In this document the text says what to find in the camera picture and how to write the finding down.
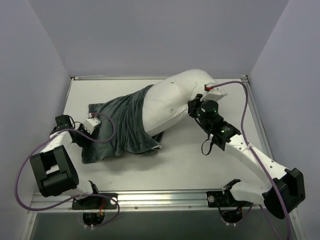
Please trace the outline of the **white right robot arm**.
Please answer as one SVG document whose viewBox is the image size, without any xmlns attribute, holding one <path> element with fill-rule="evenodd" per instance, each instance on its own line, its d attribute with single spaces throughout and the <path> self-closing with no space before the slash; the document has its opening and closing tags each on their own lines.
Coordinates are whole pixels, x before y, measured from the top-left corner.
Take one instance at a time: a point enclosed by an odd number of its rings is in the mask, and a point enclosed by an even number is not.
<svg viewBox="0 0 320 240">
<path fill-rule="evenodd" d="M 262 205 L 278 219 L 284 219 L 306 198 L 303 173 L 287 167 L 245 141 L 245 134 L 219 115 L 219 104 L 214 100 L 202 100 L 197 94 L 189 101 L 188 115 L 195 119 L 207 134 L 210 145 L 217 146 L 244 164 L 262 182 L 263 186 L 234 179 L 224 187 L 223 203 L 234 206 L 238 202 Z"/>
</svg>

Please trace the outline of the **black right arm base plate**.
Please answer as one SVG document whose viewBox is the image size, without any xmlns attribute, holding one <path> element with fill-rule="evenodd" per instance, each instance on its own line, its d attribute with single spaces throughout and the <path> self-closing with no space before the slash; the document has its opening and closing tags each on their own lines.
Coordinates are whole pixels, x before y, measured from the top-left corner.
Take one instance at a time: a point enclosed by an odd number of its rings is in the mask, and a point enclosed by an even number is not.
<svg viewBox="0 0 320 240">
<path fill-rule="evenodd" d="M 209 208 L 238 208 L 252 205 L 248 201 L 235 200 L 230 193 L 224 193 L 222 190 L 207 191 L 206 198 Z"/>
</svg>

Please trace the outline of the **dark green pillowcase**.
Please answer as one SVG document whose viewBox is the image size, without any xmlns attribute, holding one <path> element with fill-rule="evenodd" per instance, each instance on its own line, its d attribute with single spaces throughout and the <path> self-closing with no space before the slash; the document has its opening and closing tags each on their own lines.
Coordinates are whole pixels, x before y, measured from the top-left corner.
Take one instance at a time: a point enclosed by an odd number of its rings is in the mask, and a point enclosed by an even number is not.
<svg viewBox="0 0 320 240">
<path fill-rule="evenodd" d="M 83 164 L 96 163 L 104 158 L 125 152 L 139 155 L 162 148 L 163 132 L 150 136 L 143 126 L 143 103 L 148 85 L 134 93 L 119 96 L 105 103 L 91 103 L 88 112 L 99 113 L 100 127 L 93 134 L 98 141 L 90 141 L 81 151 Z"/>
</svg>

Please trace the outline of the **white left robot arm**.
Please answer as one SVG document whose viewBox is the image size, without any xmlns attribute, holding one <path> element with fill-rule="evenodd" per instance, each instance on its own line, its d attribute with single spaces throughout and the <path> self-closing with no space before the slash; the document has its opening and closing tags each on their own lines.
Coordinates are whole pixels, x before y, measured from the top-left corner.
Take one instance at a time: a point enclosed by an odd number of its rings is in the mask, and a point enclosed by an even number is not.
<svg viewBox="0 0 320 240">
<path fill-rule="evenodd" d="M 89 145 L 101 121 L 90 116 L 75 128 L 72 120 L 69 115 L 55 118 L 56 126 L 50 133 L 53 140 L 40 153 L 30 157 L 30 164 L 42 196 L 56 197 L 63 193 L 79 196 L 88 209 L 95 210 L 101 203 L 98 188 L 92 181 L 79 178 L 68 148 L 71 144 L 77 144 L 81 148 Z"/>
</svg>

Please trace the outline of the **white pillow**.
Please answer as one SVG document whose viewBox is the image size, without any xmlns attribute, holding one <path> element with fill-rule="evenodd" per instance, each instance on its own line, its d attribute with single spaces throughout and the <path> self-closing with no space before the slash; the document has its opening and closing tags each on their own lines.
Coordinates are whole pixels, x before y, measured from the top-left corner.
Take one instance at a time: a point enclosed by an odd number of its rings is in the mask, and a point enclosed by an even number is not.
<svg viewBox="0 0 320 240">
<path fill-rule="evenodd" d="M 145 132 L 153 137 L 177 124 L 188 115 L 188 102 L 197 94 L 204 95 L 204 85 L 214 82 L 205 71 L 191 69 L 153 85 L 143 100 Z"/>
</svg>

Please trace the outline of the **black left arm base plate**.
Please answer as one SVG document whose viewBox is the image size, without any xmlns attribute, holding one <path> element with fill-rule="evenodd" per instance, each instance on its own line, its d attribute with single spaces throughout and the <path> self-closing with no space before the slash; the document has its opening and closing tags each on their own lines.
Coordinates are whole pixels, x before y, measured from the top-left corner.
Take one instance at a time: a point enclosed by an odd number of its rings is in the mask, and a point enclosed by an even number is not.
<svg viewBox="0 0 320 240">
<path fill-rule="evenodd" d="M 72 201 L 72 210 L 115 210 L 116 203 L 114 200 L 118 200 L 118 194 L 115 192 L 101 193 L 100 195 L 106 196 L 87 196 L 82 199 L 74 199 Z"/>
</svg>

